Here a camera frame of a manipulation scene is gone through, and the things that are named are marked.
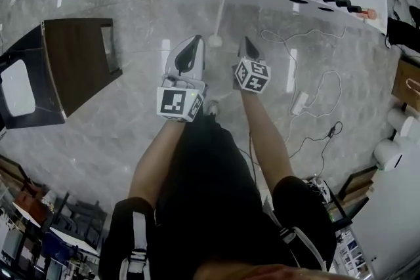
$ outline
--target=dark wood panel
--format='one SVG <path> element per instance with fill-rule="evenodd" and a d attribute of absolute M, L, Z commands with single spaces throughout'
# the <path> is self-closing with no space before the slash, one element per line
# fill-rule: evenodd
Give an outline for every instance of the dark wood panel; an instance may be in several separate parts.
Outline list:
<path fill-rule="evenodd" d="M 119 77 L 110 73 L 101 27 L 112 19 L 82 18 L 44 21 L 52 77 L 66 115 Z"/>
<path fill-rule="evenodd" d="M 25 63 L 28 78 L 35 98 L 35 112 L 13 117 L 2 92 L 0 114 L 8 129 L 20 129 L 44 125 L 63 124 L 60 102 L 50 76 L 41 26 L 37 26 L 20 38 L 0 57 L 0 72 L 17 60 Z"/>

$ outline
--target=white strap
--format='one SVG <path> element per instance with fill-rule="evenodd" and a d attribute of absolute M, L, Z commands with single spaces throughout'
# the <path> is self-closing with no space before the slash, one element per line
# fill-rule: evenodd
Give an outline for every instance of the white strap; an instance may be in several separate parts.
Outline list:
<path fill-rule="evenodd" d="M 315 245 L 310 241 L 310 239 L 303 233 L 303 231 L 296 226 L 293 228 L 297 234 L 297 236 L 301 239 L 301 241 L 306 245 L 306 247 L 313 253 L 317 261 L 320 263 L 321 269 L 326 272 L 327 265 L 326 262 L 322 259 L 321 254 L 316 249 Z"/>
<path fill-rule="evenodd" d="M 301 265 L 299 265 L 299 262 L 297 261 L 297 259 L 296 259 L 295 255 L 293 254 L 293 251 L 292 251 L 291 249 L 289 249 L 289 250 L 290 250 L 291 255 L 293 256 L 293 258 L 294 258 L 294 259 L 295 259 L 295 261 L 296 261 L 296 265 L 297 265 L 297 267 L 300 267 Z"/>
<path fill-rule="evenodd" d="M 147 250 L 146 217 L 139 212 L 133 212 L 134 248 Z"/>
<path fill-rule="evenodd" d="M 271 209 L 270 202 L 268 201 L 268 196 L 265 197 L 264 203 L 262 205 L 262 212 L 268 215 L 268 217 L 271 218 L 271 220 L 277 225 L 278 228 L 282 229 L 283 226 L 278 221 L 276 215 L 274 214 L 273 210 Z"/>
<path fill-rule="evenodd" d="M 121 267 L 119 269 L 119 280 L 127 280 L 128 271 L 129 271 L 129 259 L 126 258 L 121 263 Z"/>
<path fill-rule="evenodd" d="M 147 258 L 146 260 L 146 265 L 143 268 L 143 273 L 144 273 L 144 280 L 150 280 L 150 265 L 149 265 L 149 258 Z"/>

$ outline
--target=black shorts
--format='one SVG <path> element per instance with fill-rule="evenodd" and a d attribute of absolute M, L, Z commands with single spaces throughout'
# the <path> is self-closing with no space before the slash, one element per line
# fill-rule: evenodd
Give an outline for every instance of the black shorts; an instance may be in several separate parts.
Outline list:
<path fill-rule="evenodd" d="M 103 279 L 118 279 L 123 261 L 136 250 L 146 251 L 144 266 L 152 279 L 191 279 L 206 260 L 296 266 L 278 227 L 263 213 L 261 197 L 232 135 L 212 117 L 198 121 L 186 125 L 156 213 L 139 198 L 115 206 L 100 259 Z M 278 183 L 272 198 L 282 226 L 300 228 L 329 268 L 335 233 L 317 195 L 289 176 Z M 139 218 L 144 223 L 133 224 Z M 301 267 L 320 269 L 305 247 L 297 244 L 294 249 Z"/>

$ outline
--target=chair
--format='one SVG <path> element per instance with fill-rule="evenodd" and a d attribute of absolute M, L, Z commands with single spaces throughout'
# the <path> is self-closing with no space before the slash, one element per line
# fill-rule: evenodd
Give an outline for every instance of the chair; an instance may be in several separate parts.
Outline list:
<path fill-rule="evenodd" d="M 21 165 L 7 157 L 0 155 L 0 176 L 8 187 L 17 191 L 26 191 L 36 197 L 43 190 L 26 175 Z"/>
<path fill-rule="evenodd" d="M 51 230 L 67 244 L 96 254 L 106 213 L 99 207 L 99 201 L 94 205 L 81 201 L 71 205 L 67 203 L 68 197 L 67 193 L 52 217 L 51 223 L 48 223 L 43 231 Z M 70 210 L 69 216 L 62 213 L 64 206 Z"/>

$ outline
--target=person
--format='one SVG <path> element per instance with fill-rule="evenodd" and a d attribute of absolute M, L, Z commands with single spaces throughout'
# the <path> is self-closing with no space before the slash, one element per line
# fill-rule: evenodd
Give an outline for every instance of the person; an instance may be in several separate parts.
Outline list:
<path fill-rule="evenodd" d="M 337 242 L 325 207 L 294 176 L 259 97 L 243 90 L 241 97 L 276 220 L 299 228 L 328 269 Z M 342 279 L 320 272 L 306 246 L 297 242 L 292 249 L 282 239 L 232 135 L 216 122 L 216 102 L 209 112 L 201 109 L 192 123 L 166 121 L 138 162 L 128 198 L 112 215 L 100 277 Z"/>

